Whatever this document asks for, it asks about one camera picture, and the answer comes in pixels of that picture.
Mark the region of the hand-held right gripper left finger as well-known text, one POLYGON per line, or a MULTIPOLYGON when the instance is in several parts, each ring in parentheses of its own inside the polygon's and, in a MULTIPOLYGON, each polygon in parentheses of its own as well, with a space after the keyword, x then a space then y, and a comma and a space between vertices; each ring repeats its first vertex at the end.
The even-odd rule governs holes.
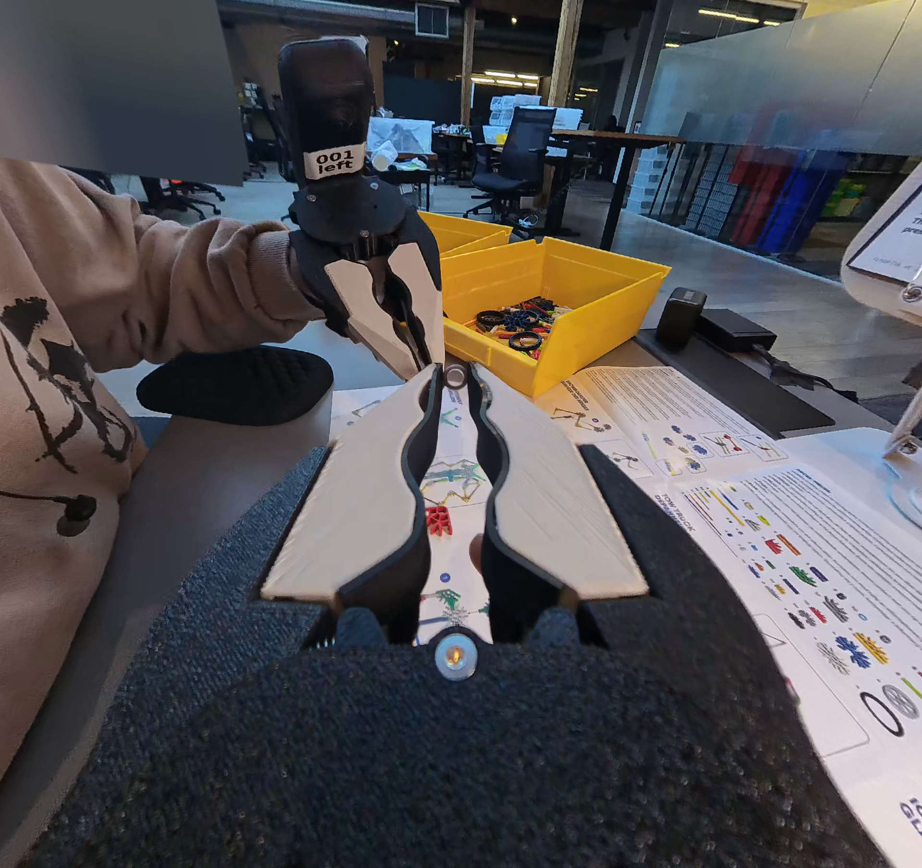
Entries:
POLYGON ((421 482, 443 371, 426 367, 331 448, 260 588, 267 600, 418 603, 431 570, 421 482))

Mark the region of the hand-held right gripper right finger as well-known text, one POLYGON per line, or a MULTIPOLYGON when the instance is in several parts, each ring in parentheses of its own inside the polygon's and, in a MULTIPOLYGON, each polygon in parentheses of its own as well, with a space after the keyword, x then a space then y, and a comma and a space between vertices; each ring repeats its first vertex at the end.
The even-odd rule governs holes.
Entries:
POLYGON ((491 487, 481 561, 490 598, 646 595, 626 539, 562 428, 478 364, 469 367, 468 403, 491 487))

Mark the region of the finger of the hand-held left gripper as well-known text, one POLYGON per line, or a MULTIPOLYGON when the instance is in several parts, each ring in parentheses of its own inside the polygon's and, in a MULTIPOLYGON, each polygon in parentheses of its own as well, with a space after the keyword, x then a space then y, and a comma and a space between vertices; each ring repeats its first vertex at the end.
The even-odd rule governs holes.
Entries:
POLYGON ((428 365, 398 334, 395 319, 378 303, 373 275, 365 265, 337 260, 325 265, 325 273, 348 313, 348 334, 354 342, 363 343, 379 362, 405 381, 428 365))
POLYGON ((444 362, 443 295, 417 243, 403 243, 385 268, 386 364, 395 373, 418 373, 444 362))

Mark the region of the pile of colourful toy parts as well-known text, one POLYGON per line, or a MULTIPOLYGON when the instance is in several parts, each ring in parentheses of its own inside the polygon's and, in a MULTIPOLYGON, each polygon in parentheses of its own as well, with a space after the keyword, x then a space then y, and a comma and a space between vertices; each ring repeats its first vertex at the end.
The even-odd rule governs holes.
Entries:
POLYGON ((536 296, 499 310, 480 311, 465 327, 536 362, 556 322, 571 310, 536 296))

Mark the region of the yellow divided parts bin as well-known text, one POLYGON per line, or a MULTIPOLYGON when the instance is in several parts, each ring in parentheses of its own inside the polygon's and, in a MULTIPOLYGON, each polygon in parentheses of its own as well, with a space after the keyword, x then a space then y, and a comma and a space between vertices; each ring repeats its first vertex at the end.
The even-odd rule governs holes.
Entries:
POLYGON ((441 258, 446 352, 487 367, 536 398, 636 332, 670 268, 556 238, 441 258), (492 341, 472 322, 534 297, 569 307, 534 359, 492 341))

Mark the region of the person's left forearm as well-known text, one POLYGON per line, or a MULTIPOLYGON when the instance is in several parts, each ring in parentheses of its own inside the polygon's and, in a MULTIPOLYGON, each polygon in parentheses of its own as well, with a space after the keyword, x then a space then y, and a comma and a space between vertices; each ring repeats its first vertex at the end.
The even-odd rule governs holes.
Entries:
POLYGON ((280 222, 184 227, 139 216, 133 227, 139 272, 122 318, 125 366, 283 343, 323 317, 280 222))

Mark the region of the black desk pad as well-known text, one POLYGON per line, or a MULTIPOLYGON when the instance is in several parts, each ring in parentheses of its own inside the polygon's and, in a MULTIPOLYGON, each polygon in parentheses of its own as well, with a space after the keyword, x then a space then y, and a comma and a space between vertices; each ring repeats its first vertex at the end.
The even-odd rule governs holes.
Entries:
POLYGON ((767 377, 767 366, 760 360, 728 354, 699 335, 677 351, 662 345, 653 330, 640 330, 635 341, 775 438, 861 427, 892 430, 892 424, 835 390, 781 386, 767 377))

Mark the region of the black mesh cushion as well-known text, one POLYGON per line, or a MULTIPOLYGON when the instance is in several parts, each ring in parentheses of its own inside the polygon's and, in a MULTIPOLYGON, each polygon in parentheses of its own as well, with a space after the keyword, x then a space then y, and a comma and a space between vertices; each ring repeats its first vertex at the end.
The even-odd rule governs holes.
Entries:
POLYGON ((259 427, 298 420, 333 383, 325 359, 262 345, 178 355, 143 378, 135 393, 143 407, 157 413, 259 427))

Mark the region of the black office chair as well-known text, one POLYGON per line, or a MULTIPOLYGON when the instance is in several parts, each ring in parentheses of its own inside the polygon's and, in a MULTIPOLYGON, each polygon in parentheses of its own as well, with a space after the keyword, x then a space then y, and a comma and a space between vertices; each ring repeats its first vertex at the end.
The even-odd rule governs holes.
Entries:
POLYGON ((499 162, 491 162, 490 146, 475 144, 475 163, 470 182, 482 191, 481 204, 464 212, 469 218, 485 209, 495 220, 508 221, 522 214, 522 197, 535 196, 543 186, 547 145, 557 110, 553 107, 518 106, 499 162))
POLYGON ((209 183, 162 180, 143 175, 139 177, 139 181, 146 196, 146 200, 139 202, 144 214, 161 216, 164 212, 194 212, 200 220, 205 220, 206 215, 202 206, 207 206, 212 209, 215 216, 221 215, 221 210, 217 205, 196 195, 196 193, 211 194, 218 201, 225 201, 225 196, 209 183))

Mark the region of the black box device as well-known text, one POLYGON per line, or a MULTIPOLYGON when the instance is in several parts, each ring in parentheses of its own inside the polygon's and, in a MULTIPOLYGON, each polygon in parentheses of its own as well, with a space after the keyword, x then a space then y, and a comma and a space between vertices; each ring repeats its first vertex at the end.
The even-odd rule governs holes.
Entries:
POLYGON ((683 349, 695 332, 706 301, 706 293, 676 287, 668 296, 655 328, 657 342, 674 351, 683 349))

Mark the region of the wooden table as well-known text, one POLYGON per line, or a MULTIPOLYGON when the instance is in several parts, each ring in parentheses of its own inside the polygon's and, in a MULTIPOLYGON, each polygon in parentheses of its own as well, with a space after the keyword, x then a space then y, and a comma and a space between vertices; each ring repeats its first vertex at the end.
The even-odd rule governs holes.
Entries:
POLYGON ((631 168, 638 152, 646 149, 677 146, 685 143, 679 136, 656 136, 630 134, 611 131, 591 131, 555 129, 550 138, 550 146, 564 148, 564 155, 551 157, 546 161, 555 172, 548 192, 547 210, 544 226, 541 230, 545 237, 575 238, 579 232, 564 228, 563 213, 570 185, 570 176, 575 162, 575 150, 581 144, 593 144, 603 149, 620 151, 619 166, 614 178, 614 189, 609 201, 607 216, 601 235, 601 249, 609 251, 619 223, 628 188, 631 168))

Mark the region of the black power adapter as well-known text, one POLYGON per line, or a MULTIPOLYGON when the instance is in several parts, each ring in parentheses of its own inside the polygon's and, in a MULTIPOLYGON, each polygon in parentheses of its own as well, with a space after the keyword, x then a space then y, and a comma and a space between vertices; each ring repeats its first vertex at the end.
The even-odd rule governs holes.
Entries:
POLYGON ((695 332, 731 354, 769 352, 777 339, 776 333, 730 309, 703 309, 695 332))

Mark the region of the printed instruction sheet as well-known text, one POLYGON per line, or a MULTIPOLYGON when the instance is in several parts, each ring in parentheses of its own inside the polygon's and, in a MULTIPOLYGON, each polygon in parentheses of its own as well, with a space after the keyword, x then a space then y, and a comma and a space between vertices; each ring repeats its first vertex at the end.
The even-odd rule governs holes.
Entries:
POLYGON ((592 367, 536 400, 596 447, 619 523, 666 536, 651 598, 599 602, 605 662, 691 696, 710 728, 782 681, 844 799, 893 866, 920 866, 920 533, 862 505, 677 370, 592 367))

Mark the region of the wooden pillar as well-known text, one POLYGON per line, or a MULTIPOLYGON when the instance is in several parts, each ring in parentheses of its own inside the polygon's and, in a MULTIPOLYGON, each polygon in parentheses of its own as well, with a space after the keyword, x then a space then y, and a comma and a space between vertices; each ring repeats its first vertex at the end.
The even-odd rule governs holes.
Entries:
POLYGON ((555 54, 547 90, 547 104, 553 107, 564 106, 570 96, 582 7, 583 0, 561 0, 555 54))

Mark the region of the storage shelf with bins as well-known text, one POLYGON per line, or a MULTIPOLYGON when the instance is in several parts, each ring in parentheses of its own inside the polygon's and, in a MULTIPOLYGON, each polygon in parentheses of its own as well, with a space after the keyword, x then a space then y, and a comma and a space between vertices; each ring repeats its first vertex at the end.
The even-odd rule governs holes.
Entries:
POLYGON ((919 156, 690 141, 646 150, 625 209, 839 280, 847 246, 919 156))

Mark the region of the wooden board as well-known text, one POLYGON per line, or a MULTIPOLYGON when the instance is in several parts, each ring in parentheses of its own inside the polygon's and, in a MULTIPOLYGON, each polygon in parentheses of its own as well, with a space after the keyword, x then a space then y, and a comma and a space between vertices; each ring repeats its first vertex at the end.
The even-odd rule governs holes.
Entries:
MULTIPOLYGON (((902 196, 910 192, 917 185, 921 185, 921 166, 916 166, 877 212, 880 210, 887 212, 889 208, 895 205, 893 202, 890 202, 892 197, 895 196, 899 201, 902 196)), ((891 317, 898 318, 919 327, 921 325, 921 268, 918 280, 906 285, 873 278, 847 268, 847 256, 852 251, 852 245, 855 243, 856 239, 859 238, 865 230, 865 225, 859 230, 859 233, 848 245, 844 253, 840 277, 846 291, 852 298, 865 306, 874 308, 891 317)))

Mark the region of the framed document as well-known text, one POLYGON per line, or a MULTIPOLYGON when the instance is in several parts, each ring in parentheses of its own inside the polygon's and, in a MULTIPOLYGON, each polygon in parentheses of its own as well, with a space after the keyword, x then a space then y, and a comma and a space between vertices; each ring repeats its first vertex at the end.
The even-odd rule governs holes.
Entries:
POLYGON ((880 210, 852 245, 846 266, 852 271, 902 285, 917 281, 921 268, 921 186, 880 210))

